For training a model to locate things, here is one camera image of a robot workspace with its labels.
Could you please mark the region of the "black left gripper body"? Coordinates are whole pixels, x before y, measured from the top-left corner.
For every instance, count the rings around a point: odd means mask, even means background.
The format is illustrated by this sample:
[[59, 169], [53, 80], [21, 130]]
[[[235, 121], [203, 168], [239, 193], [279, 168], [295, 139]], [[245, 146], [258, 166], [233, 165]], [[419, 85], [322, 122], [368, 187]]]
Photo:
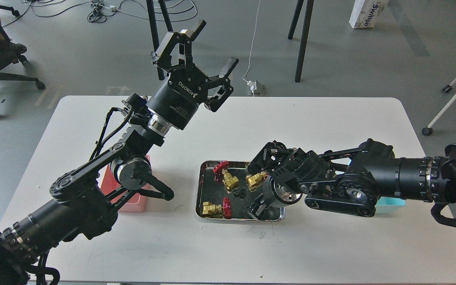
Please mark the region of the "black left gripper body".
[[184, 130], [207, 99], [207, 83], [213, 80], [197, 66], [174, 65], [168, 71], [157, 92], [147, 102], [147, 108], [175, 128]]

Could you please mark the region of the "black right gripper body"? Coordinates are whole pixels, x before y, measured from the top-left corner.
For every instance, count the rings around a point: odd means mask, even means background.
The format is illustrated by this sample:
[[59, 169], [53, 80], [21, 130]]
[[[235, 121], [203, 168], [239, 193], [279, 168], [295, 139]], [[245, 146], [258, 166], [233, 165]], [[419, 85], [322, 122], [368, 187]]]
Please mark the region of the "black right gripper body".
[[279, 185], [271, 176], [267, 176], [262, 184], [265, 208], [283, 208], [293, 205], [302, 198], [302, 193], [293, 193], [284, 186]]

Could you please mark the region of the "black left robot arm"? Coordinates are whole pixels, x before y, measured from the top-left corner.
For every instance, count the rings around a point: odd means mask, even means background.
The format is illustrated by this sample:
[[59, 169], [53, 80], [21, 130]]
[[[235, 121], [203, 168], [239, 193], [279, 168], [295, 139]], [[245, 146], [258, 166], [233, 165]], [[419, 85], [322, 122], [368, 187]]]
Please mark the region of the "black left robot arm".
[[49, 188], [52, 200], [0, 232], [0, 285], [25, 285], [34, 274], [39, 285], [60, 273], [47, 267], [49, 251], [61, 241], [83, 234], [93, 239], [109, 232], [118, 210], [134, 195], [171, 200], [169, 186], [152, 175], [146, 158], [152, 146], [161, 146], [170, 128], [183, 130], [199, 106], [216, 112], [233, 92], [230, 73], [238, 63], [231, 57], [217, 76], [207, 76], [192, 61], [192, 42], [206, 22], [167, 32], [153, 64], [167, 72], [150, 98], [132, 94], [125, 100], [129, 124], [122, 138], [104, 152], [97, 147], [86, 164], [65, 173]]

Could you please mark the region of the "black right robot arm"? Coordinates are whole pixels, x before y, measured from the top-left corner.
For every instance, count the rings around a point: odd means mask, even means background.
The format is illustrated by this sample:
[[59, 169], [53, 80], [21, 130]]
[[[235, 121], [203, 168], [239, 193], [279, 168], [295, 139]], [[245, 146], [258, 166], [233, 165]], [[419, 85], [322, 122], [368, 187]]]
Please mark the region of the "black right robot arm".
[[246, 173], [268, 173], [248, 214], [295, 204], [306, 195], [311, 209], [373, 217], [380, 197], [433, 202], [436, 222], [456, 228], [456, 144], [443, 157], [397, 158], [391, 145], [367, 139], [357, 148], [316, 154], [268, 142]]

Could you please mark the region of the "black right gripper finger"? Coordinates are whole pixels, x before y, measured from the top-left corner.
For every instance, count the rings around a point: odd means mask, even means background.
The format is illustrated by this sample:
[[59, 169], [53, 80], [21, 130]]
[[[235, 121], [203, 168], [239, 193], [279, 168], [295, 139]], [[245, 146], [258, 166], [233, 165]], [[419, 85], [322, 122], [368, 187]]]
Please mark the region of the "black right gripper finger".
[[248, 207], [247, 213], [254, 220], [266, 220], [268, 218], [269, 205], [264, 195], [259, 195]]

